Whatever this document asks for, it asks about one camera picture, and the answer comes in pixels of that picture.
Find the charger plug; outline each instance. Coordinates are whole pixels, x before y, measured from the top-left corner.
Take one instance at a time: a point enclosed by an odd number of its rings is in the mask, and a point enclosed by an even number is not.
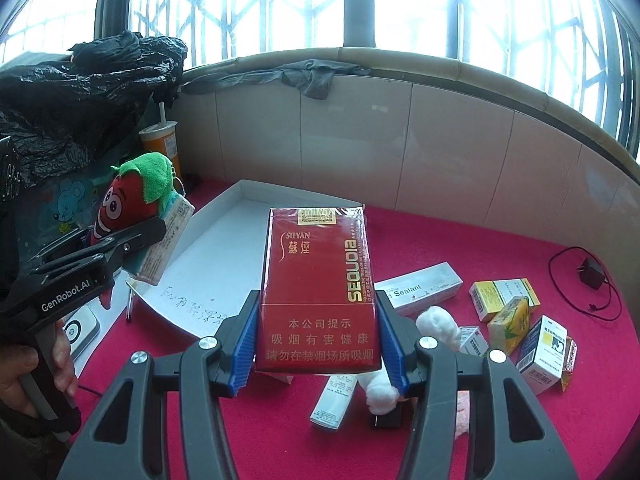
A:
[[[578,267],[580,281],[589,285],[593,290],[598,290],[607,281],[607,277],[602,266],[593,258],[585,258],[582,265]]]

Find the human hand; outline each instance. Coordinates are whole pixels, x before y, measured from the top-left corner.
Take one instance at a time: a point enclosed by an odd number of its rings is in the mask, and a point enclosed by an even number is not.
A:
[[[78,378],[71,358],[71,344],[63,330],[64,321],[56,322],[56,342],[52,357],[58,370],[54,372],[54,384],[70,397],[76,395]],[[38,366],[38,353],[28,346],[7,345],[0,347],[0,400],[17,412],[34,418],[38,416],[18,381],[18,377],[33,371]]]

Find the window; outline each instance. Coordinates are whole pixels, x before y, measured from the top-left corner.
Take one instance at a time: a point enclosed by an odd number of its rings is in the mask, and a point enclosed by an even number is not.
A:
[[[605,0],[374,0],[372,22],[379,48],[457,57],[513,77],[626,143],[632,47]],[[344,0],[131,0],[129,25],[182,38],[188,68],[341,46]]]
[[[181,38],[185,68],[271,50],[341,46],[344,0],[131,0],[129,26]]]
[[[29,0],[0,43],[0,64],[25,51],[64,52],[93,41],[96,0]]]

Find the yellow package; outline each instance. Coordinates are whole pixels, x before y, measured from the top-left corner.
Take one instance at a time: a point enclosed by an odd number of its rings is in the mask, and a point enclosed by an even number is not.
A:
[[[566,347],[564,349],[564,365],[562,366],[562,376],[560,377],[562,391],[566,390],[569,382],[571,381],[571,375],[574,373],[575,355],[577,351],[578,345],[571,337],[567,336]]]
[[[511,352],[529,331],[529,299],[515,296],[487,325],[490,347]]]
[[[475,282],[469,289],[469,294],[480,321],[485,323],[498,314],[511,298],[517,296],[523,296],[529,300],[529,313],[540,305],[540,300],[527,278]]]

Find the plush toy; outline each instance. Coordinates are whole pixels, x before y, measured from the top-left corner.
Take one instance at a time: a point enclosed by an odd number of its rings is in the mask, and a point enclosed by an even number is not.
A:
[[[161,216],[174,189],[172,164],[162,153],[145,153],[111,169],[117,174],[98,209],[91,245],[113,232]],[[100,304],[111,307],[111,290],[100,295]]]
[[[460,329],[451,314],[439,306],[425,310],[415,322],[420,334],[431,336],[453,351],[460,350]],[[374,415],[385,415],[400,399],[398,390],[391,385],[384,363],[375,372],[358,375],[358,382],[367,395],[367,406]],[[469,430],[469,392],[458,392],[456,437]]]

